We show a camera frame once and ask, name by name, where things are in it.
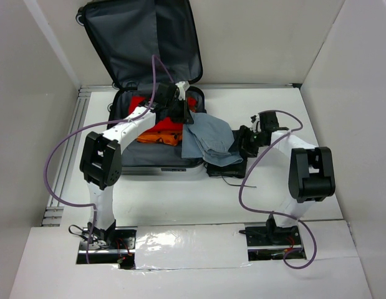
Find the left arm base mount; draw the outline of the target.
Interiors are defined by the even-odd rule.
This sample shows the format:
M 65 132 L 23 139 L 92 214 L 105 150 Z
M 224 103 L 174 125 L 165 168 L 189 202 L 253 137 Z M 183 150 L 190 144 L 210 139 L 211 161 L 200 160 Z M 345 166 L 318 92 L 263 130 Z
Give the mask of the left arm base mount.
M 88 264 L 86 254 L 89 255 L 89 264 L 116 264 L 120 269 L 132 270 L 135 268 L 136 228 L 116 228 L 108 241 L 100 240 L 92 235 L 88 241 L 88 229 L 77 225 L 70 225 L 68 231 L 78 237 L 77 265 Z

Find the red cloth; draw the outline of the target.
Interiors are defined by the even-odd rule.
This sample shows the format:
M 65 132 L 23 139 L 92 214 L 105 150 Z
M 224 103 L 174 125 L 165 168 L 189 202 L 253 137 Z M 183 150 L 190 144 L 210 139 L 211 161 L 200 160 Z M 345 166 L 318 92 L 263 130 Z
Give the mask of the red cloth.
M 128 113 L 131 114 L 134 109 L 146 98 L 143 96 L 133 96 L 129 104 Z M 188 108 L 192 112 L 196 112 L 198 109 L 198 101 L 193 97 L 187 98 Z M 170 117 L 166 117 L 164 120 L 157 123 L 153 128 L 147 130 L 147 132 L 158 132 L 158 131 L 181 131 L 183 129 L 182 123 L 175 123 Z

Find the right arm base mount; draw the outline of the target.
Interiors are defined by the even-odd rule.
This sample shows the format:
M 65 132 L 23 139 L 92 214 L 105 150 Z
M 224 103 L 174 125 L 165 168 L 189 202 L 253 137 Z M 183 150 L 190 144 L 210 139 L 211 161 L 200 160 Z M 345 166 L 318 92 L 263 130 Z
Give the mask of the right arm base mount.
M 278 227 L 273 218 L 263 225 L 246 226 L 239 230 L 246 238 L 248 260 L 282 260 L 288 253 L 288 259 L 305 259 L 306 254 L 298 226 Z

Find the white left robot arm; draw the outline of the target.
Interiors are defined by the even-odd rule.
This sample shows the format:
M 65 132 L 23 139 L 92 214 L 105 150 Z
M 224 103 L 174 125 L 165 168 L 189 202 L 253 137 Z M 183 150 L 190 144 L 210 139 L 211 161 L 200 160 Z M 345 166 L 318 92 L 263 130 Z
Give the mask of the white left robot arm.
M 122 153 L 142 133 L 169 118 L 174 123 L 193 123 L 186 100 L 190 84 L 161 83 L 150 101 L 144 101 L 123 120 L 102 133 L 90 132 L 85 139 L 80 171 L 94 205 L 88 228 L 94 241 L 107 249 L 116 241 L 113 186 L 122 173 Z

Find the orange patterned towel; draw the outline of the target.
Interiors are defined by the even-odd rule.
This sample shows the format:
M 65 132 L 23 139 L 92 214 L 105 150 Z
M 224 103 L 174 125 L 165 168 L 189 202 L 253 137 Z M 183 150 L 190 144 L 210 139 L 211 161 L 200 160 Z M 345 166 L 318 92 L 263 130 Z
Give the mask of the orange patterned towel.
M 137 137 L 139 143 L 169 146 L 177 146 L 182 140 L 182 130 L 147 130 Z

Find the grey-lined suitcase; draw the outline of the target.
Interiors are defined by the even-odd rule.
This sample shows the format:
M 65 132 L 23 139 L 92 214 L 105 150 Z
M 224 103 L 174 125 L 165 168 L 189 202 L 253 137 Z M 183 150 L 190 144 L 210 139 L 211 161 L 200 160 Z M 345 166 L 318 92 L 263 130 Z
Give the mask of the grey-lined suitcase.
M 189 1 L 91 1 L 75 18 L 118 90 L 107 128 L 128 117 L 134 97 L 149 99 L 153 83 L 189 82 L 191 109 L 205 111 L 205 95 L 194 86 L 203 65 Z

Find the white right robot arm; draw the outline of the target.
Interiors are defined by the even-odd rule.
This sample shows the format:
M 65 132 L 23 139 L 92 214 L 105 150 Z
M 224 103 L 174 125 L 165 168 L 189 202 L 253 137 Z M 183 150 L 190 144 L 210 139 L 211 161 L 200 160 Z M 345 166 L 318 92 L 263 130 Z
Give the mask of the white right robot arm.
M 265 212 L 268 215 L 265 236 L 272 244 L 280 244 L 314 204 L 335 193 L 331 149 L 296 136 L 295 132 L 303 127 L 303 122 L 291 113 L 266 110 L 251 117 L 250 127 L 240 126 L 235 141 L 244 156 L 256 158 L 246 176 L 271 149 L 289 160 L 287 197 L 276 211 Z

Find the light blue denim jeans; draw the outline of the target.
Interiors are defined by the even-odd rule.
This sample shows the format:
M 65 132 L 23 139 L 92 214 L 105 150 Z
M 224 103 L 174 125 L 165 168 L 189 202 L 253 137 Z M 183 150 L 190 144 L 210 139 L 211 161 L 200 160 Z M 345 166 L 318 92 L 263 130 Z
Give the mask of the light blue denim jeans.
M 243 161 L 239 151 L 230 151 L 234 136 L 230 125 L 207 113 L 192 113 L 193 123 L 183 125 L 181 157 L 201 158 L 203 161 L 225 167 Z

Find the black garment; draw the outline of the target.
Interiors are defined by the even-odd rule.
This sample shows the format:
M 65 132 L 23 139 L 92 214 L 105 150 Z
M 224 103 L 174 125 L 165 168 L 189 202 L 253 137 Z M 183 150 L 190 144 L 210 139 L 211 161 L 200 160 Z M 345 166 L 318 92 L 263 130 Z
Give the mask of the black garment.
M 241 132 L 240 130 L 233 130 L 234 143 L 231 145 L 231 149 L 239 150 L 239 155 L 242 158 L 241 162 L 235 162 L 227 166 L 216 166 L 213 164 L 206 165 L 206 173 L 209 177 L 229 177 L 243 179 L 246 175 L 246 167 L 248 155 L 241 149 Z

